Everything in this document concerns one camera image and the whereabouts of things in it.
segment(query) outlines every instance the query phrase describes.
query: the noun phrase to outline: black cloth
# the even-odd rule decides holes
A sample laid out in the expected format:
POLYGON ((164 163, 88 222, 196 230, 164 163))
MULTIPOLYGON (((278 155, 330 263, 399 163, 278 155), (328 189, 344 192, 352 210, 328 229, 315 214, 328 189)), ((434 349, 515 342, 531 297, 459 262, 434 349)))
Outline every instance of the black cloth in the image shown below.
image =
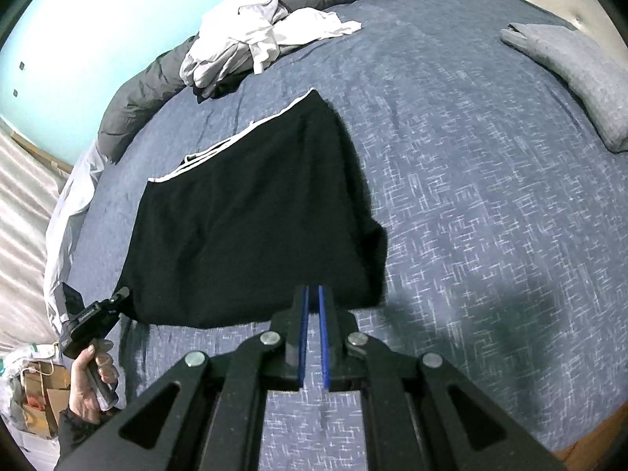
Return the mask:
POLYGON ((104 423, 107 423, 111 416, 118 413, 120 409, 113 408, 107 414, 100 417, 100 424, 89 423, 74 414, 69 407, 61 411, 59 415, 59 463, 70 455, 76 448, 96 432, 104 423))
POLYGON ((117 288, 126 315, 197 328, 268 320, 299 284, 375 305, 386 236, 340 119, 311 91, 195 168, 149 182, 117 288))

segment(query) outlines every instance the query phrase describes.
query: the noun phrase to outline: black jacket sleeve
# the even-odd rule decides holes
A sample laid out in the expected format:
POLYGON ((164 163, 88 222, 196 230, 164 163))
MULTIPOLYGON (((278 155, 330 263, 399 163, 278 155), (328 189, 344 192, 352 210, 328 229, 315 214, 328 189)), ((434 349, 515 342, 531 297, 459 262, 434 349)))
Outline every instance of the black jacket sleeve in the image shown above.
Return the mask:
POLYGON ((76 448, 78 448, 89 436, 96 432, 111 415, 103 415, 100 417, 100 424, 95 425, 83 420, 74 414, 69 407, 61 411, 59 416, 59 462, 63 461, 76 448))

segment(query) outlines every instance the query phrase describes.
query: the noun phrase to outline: hand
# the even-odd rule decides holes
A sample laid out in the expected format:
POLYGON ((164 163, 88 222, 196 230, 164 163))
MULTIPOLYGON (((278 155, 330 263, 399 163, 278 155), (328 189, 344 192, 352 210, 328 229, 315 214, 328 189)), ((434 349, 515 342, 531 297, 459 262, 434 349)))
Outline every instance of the hand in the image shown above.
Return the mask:
POLYGON ((113 358, 108 354, 114 344, 109 340, 96 340, 81 352, 72 364, 70 376, 70 410, 89 423, 100 424, 100 407, 96 393, 90 386, 87 365, 95 358, 98 373, 103 382, 111 384, 117 380, 118 373, 113 365, 113 358))

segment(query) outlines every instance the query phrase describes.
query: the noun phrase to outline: blue bedspread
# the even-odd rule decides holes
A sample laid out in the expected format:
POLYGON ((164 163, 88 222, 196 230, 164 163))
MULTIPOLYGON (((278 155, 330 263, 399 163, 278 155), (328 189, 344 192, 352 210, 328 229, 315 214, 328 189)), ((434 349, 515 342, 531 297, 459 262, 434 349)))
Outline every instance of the blue bedspread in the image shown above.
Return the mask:
MULTIPOLYGON (((521 0, 360 0, 363 23, 281 58, 220 100, 187 89, 108 166, 70 284, 111 294, 146 179, 315 87, 345 122, 388 232, 387 298, 360 328, 437 351, 548 448, 628 398, 628 155, 604 148, 550 72, 504 45, 509 22, 564 24, 521 0)), ((122 405, 191 349, 267 324, 115 330, 122 405)), ((359 396, 327 394, 311 316, 306 388, 269 395, 261 469, 365 469, 359 396)))

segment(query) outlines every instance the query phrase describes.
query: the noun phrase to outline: white sheet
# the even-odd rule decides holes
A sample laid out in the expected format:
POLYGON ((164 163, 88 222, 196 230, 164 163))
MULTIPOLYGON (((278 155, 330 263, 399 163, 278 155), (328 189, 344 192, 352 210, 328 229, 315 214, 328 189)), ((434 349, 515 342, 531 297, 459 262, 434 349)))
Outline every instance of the white sheet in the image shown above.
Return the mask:
POLYGON ((94 140, 74 166, 46 231, 47 258, 43 292, 48 320, 57 333, 61 333, 61 317, 65 313, 61 282, 67 281, 70 275, 72 254, 105 162, 94 140))

